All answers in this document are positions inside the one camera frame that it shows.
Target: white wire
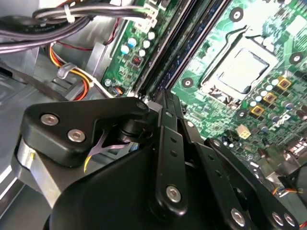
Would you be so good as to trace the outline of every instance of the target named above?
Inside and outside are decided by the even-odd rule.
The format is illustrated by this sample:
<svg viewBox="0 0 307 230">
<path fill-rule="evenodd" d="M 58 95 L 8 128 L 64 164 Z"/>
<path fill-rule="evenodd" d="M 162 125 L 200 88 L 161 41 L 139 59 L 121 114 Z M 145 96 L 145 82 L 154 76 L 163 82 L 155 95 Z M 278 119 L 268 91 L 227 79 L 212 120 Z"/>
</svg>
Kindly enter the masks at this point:
<svg viewBox="0 0 307 230">
<path fill-rule="evenodd" d="M 55 56 L 57 57 L 57 59 L 59 59 L 61 62 L 64 62 L 64 63 L 67 63 L 67 61 L 63 60 L 59 55 L 57 55 L 55 52 L 54 52 Z M 99 89 L 101 89 L 101 91 L 109 98 L 114 98 L 114 96 L 112 94 L 110 94 L 101 84 L 99 81 L 97 81 L 97 79 L 90 75 L 89 73 L 85 72 L 83 69 L 81 68 L 78 68 L 76 67 L 75 68 L 76 70 L 78 70 L 79 72 L 83 73 L 84 75 L 86 75 L 91 81 L 93 84 L 95 84 Z"/>
</svg>

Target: white connector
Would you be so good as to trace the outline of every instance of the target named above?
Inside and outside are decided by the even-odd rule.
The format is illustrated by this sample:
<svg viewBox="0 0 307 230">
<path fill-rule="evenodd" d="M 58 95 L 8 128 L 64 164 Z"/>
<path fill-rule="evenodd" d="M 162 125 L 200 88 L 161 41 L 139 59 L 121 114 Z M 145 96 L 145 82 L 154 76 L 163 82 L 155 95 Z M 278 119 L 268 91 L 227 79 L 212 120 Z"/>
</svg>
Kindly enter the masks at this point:
<svg viewBox="0 0 307 230">
<path fill-rule="evenodd" d="M 134 23 L 134 27 L 141 30 L 144 33 L 148 33 L 151 28 L 154 28 L 157 24 L 157 16 L 159 14 L 159 10 L 148 3 L 144 4 L 144 8 L 148 9 L 147 12 L 148 17 L 146 19 L 138 19 Z"/>
</svg>

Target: wire bundle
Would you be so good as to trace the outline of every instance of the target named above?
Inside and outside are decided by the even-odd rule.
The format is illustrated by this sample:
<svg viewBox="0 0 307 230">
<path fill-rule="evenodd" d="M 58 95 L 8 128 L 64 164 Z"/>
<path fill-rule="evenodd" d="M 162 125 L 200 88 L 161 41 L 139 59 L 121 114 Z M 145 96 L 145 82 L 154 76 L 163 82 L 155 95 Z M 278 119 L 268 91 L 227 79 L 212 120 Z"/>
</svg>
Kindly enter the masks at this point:
<svg viewBox="0 0 307 230">
<path fill-rule="evenodd" d="M 48 53 L 48 57 L 50 58 L 52 63 L 55 66 L 57 66 L 58 68 L 60 68 L 62 65 L 67 63 L 66 61 L 64 61 L 61 57 L 59 57 L 54 52 L 54 50 L 52 49 L 51 45 L 48 46 L 47 53 Z M 99 92 L 101 92 L 105 97 L 108 97 L 108 98 L 114 97 L 112 94 L 110 94 L 100 84 L 100 82 L 95 77 L 93 77 L 89 73 L 85 72 L 81 68 L 76 67 L 75 69 L 71 70 L 71 73 L 77 74 L 78 76 L 80 76 L 82 78 L 83 84 L 84 84 L 84 91 L 83 91 L 82 95 L 78 96 L 75 100 L 82 100 L 82 99 L 84 99 L 87 96 L 87 94 L 88 94 L 88 92 L 89 92 L 89 90 L 90 90 L 90 88 L 92 86 L 95 86 L 99 90 Z"/>
<path fill-rule="evenodd" d="M 14 40 L 0 43 L 0 54 L 32 49 L 71 36 L 83 29 L 97 15 L 132 20 L 135 17 L 147 17 L 147 9 L 144 7 L 114 6 L 97 1 L 87 0 L 71 6 L 70 13 L 76 17 L 74 23 L 67 22 L 67 12 L 62 5 L 37 10 L 32 18 L 0 18 L 0 37 Z"/>
<path fill-rule="evenodd" d="M 287 193 L 303 193 L 302 191 L 297 191 L 295 189 L 291 189 L 291 188 L 282 188 L 282 187 L 277 187 L 272 191 L 272 194 L 281 194 L 282 192 L 287 192 Z"/>
</svg>

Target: white capacitor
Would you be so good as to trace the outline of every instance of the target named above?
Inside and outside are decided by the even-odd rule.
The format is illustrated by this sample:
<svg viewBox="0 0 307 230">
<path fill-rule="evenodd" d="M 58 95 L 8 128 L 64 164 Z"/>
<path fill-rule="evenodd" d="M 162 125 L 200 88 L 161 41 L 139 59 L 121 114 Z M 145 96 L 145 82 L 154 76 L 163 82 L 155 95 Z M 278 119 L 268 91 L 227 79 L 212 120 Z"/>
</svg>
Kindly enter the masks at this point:
<svg viewBox="0 0 307 230">
<path fill-rule="evenodd" d="M 126 45 L 122 45 L 121 48 L 120 48 L 120 51 L 122 54 L 128 54 L 130 52 L 130 49 L 128 46 Z"/>
<path fill-rule="evenodd" d="M 143 41 L 143 47 L 145 49 L 148 49 L 150 47 L 150 41 L 148 41 L 148 40 Z"/>
<path fill-rule="evenodd" d="M 255 107 L 255 106 L 257 105 L 257 102 L 251 101 L 251 102 L 249 103 L 249 105 L 250 105 L 251 107 Z"/>
<path fill-rule="evenodd" d="M 273 79 L 273 80 L 271 80 L 271 84 L 272 84 L 273 86 L 277 85 L 278 83 L 279 83 L 279 80 L 278 80 L 278 79 Z"/>
<path fill-rule="evenodd" d="M 137 45 L 137 40 L 133 37 L 129 38 L 128 39 L 128 45 L 131 47 L 131 48 L 134 48 L 136 45 Z"/>
<path fill-rule="evenodd" d="M 139 50 L 139 55 L 140 55 L 140 57 L 144 57 L 146 55 L 146 51 L 143 50 L 143 49 L 140 49 Z"/>
<path fill-rule="evenodd" d="M 148 39 L 149 40 L 154 40 L 155 39 L 155 33 L 154 32 L 149 32 L 148 33 Z"/>
<path fill-rule="evenodd" d="M 260 102 L 261 100 L 262 100 L 262 97 L 261 97 L 261 96 L 256 96 L 256 97 L 255 97 L 255 101 L 256 101 L 256 102 Z"/>
<path fill-rule="evenodd" d="M 268 94 L 268 92 L 266 90 L 263 90 L 263 91 L 260 92 L 260 95 L 262 97 L 265 97 L 267 94 Z"/>
</svg>

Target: white label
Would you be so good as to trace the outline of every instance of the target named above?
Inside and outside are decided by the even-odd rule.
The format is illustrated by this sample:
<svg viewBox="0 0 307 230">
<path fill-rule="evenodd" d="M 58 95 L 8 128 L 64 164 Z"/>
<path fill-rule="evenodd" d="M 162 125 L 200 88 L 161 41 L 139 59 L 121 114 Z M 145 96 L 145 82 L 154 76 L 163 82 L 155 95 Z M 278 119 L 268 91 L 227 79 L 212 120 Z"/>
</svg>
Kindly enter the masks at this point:
<svg viewBox="0 0 307 230">
<path fill-rule="evenodd" d="M 284 114 L 280 117 L 279 121 L 276 122 L 271 128 L 269 128 L 270 131 L 276 131 L 280 126 L 282 126 L 285 121 L 289 120 L 291 116 L 289 114 Z"/>
</svg>

